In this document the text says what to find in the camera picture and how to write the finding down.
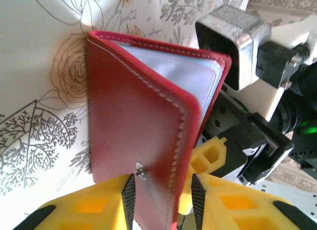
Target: rose drawing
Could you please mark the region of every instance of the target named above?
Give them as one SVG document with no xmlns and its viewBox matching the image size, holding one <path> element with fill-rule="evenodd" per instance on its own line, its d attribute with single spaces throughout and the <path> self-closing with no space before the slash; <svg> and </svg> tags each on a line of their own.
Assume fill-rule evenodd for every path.
<svg viewBox="0 0 317 230">
<path fill-rule="evenodd" d="M 87 102 L 87 34 L 71 34 L 57 51 L 51 81 L 67 108 L 76 109 Z"/>
</svg>

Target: red card holder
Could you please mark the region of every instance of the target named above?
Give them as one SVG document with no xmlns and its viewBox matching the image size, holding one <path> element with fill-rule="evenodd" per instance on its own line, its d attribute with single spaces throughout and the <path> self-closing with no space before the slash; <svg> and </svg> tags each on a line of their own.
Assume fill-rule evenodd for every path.
<svg viewBox="0 0 317 230">
<path fill-rule="evenodd" d="M 88 35 L 95 182 L 133 173 L 135 220 L 174 229 L 191 151 L 231 65 L 228 55 L 112 32 Z"/>
</svg>

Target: red wallet edge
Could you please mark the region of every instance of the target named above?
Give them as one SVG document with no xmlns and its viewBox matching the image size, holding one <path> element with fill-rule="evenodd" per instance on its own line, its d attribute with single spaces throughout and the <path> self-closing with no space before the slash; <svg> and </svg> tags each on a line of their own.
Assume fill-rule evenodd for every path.
<svg viewBox="0 0 317 230">
<path fill-rule="evenodd" d="M 125 43 L 131 43 L 132 46 L 136 46 L 136 47 L 150 48 L 153 50 L 165 51 L 165 52 L 167 51 L 169 53 L 186 55 L 186 56 L 196 57 L 196 58 L 209 58 L 209 59 L 213 59 L 217 61 L 218 64 L 222 68 L 222 75 L 217 85 L 217 88 L 215 89 L 215 92 L 212 96 L 211 102 L 205 113 L 205 116 L 200 125 L 200 128 L 198 130 L 196 142 L 198 141 L 199 136 L 203 132 L 207 119 L 211 113 L 215 100 L 219 95 L 219 92 L 224 83 L 224 80 L 230 70 L 232 61 L 231 61 L 231 57 L 228 54 L 210 51 L 206 49 L 195 49 L 195 48 L 190 48 L 190 47 L 185 47 L 185 46 L 180 46 L 175 44 L 169 44 L 166 42 L 151 40 L 147 38 L 140 38 L 137 36 L 119 34 L 119 33 L 108 32 L 108 31 L 91 31 L 89 33 L 89 38 L 95 38 L 99 41 L 115 40 L 115 41 L 120 41 Z"/>
<path fill-rule="evenodd" d="M 184 127 L 184 129 L 189 130 L 189 138 L 187 139 L 187 146 L 183 147 L 184 149 L 186 149 L 183 153 L 184 156 L 178 159 L 179 160 L 178 166 L 182 168 L 179 170 L 178 176 L 175 176 L 174 178 L 175 182 L 176 183 L 178 182 L 178 184 L 176 185 L 178 189 L 175 190 L 175 196 L 174 196 L 175 199 L 174 199 L 174 210 L 173 210 L 173 219 L 172 219 L 172 221 L 175 222 L 177 218 L 177 211 L 178 211 L 178 199 L 185 183 L 187 167 L 189 165 L 192 149 L 195 146 L 197 131 L 199 130 L 199 120 L 201 118 L 201 109 L 199 108 L 200 106 L 198 104 L 198 101 L 194 96 L 192 96 L 191 94 L 189 94 L 182 88 L 176 86 L 175 84 L 165 79 L 161 75 L 157 74 L 151 68 L 149 68 L 148 66 L 140 62 L 134 56 L 132 56 L 129 52 L 122 49 L 117 44 L 109 41 L 108 39 L 107 40 L 101 39 L 98 36 L 95 36 L 94 33 L 91 33 L 88 36 L 88 40 L 90 43 L 98 47 L 101 47 L 103 49 L 106 49 L 108 52 L 112 54 L 112 56 L 115 56 L 119 58 L 120 60 L 123 60 L 124 63 L 127 63 L 128 66 L 131 67 L 133 70 L 135 69 L 140 73 L 143 73 L 143 71 L 146 71 L 147 74 L 151 75 L 151 77 L 148 77 L 147 79 L 156 81 L 157 83 L 160 84 L 160 86 L 165 87 L 164 89 L 167 89 L 166 86 L 164 86 L 164 84 L 165 85 L 167 84 L 168 89 L 174 94 L 178 95 L 179 100 L 188 107 L 188 112 L 190 112 L 193 116 L 193 119 L 191 122 L 189 122 L 188 126 Z"/>
</svg>

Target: wallpaper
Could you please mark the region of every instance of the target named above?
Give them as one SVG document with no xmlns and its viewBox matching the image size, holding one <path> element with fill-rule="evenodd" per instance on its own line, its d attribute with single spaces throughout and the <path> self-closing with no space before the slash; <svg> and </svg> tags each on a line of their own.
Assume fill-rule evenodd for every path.
<svg viewBox="0 0 317 230">
<path fill-rule="evenodd" d="M 0 0 L 1 229 L 12 229 L 53 198 L 93 184 L 88 31 L 197 47 L 198 18 L 223 3 L 245 9 L 247 2 Z"/>
</svg>

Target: wallet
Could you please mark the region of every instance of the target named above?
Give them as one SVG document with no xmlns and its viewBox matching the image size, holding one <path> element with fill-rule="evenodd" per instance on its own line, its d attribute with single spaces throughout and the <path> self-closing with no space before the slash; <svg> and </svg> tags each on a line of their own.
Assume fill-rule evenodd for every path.
<svg viewBox="0 0 317 230">
<path fill-rule="evenodd" d="M 134 218 L 176 229 L 192 149 L 231 66 L 229 55 L 130 35 L 88 35 L 92 173 L 133 173 Z"/>
</svg>

